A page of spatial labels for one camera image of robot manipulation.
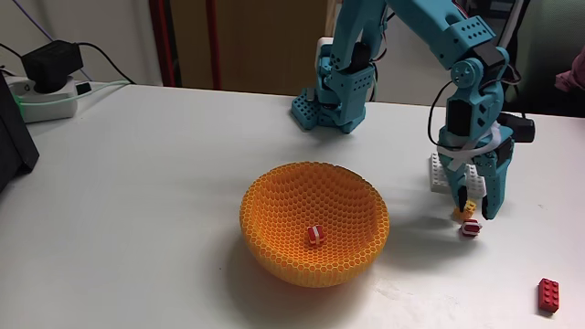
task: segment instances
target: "table surface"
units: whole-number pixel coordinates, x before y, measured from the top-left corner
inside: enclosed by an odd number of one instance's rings
[[[369,103],[344,135],[302,132],[291,97],[114,90],[29,125],[37,167],[0,195],[0,328],[585,327],[585,120],[535,115],[498,217],[463,240],[429,189],[427,107]],[[298,161],[349,168],[387,203],[387,245],[349,283],[279,281],[240,236],[248,186]],[[560,283],[551,317],[543,277]]]

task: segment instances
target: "red lego brick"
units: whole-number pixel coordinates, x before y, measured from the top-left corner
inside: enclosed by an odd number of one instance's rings
[[[482,229],[482,224],[478,223],[475,219],[466,219],[461,225],[461,234],[464,237],[474,238],[479,234]]]
[[[558,282],[543,278],[538,284],[538,308],[554,313],[558,303]]]
[[[320,245],[325,241],[325,234],[321,225],[315,225],[307,229],[309,231],[309,242],[314,245]]]

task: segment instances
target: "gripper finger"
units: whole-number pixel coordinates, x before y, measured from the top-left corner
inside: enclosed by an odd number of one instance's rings
[[[453,160],[447,155],[440,154],[439,160],[447,176],[449,182],[449,188],[451,189],[451,195],[455,205],[459,207],[459,210],[463,212],[465,203],[467,202],[467,187],[465,186],[465,164],[461,164],[457,170],[449,169],[449,164]]]
[[[505,177],[513,150],[514,141],[508,138],[492,152],[473,158],[477,173],[483,176],[485,181],[486,195],[482,200],[482,215],[485,219],[494,219],[504,203]]]

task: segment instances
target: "honeycomb bowl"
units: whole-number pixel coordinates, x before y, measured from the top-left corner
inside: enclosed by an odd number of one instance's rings
[[[331,164],[295,163],[272,169],[244,195],[241,231],[270,273],[303,287],[355,278],[379,255],[389,233],[388,211],[361,176]],[[322,225],[325,241],[309,243]]]

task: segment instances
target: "teal robotic arm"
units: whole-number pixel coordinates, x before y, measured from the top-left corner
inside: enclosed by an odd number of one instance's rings
[[[345,0],[335,37],[321,40],[317,48],[316,88],[292,102],[292,114],[306,130],[323,125],[351,133],[364,120],[367,91],[377,75],[372,60],[387,28],[388,7],[451,71],[458,89],[447,101],[437,149],[461,211],[467,201],[465,164],[476,165],[486,187],[482,214],[493,219],[504,202],[514,150],[512,129],[497,123],[509,57],[490,42],[495,33],[481,17],[467,17],[450,0]]]

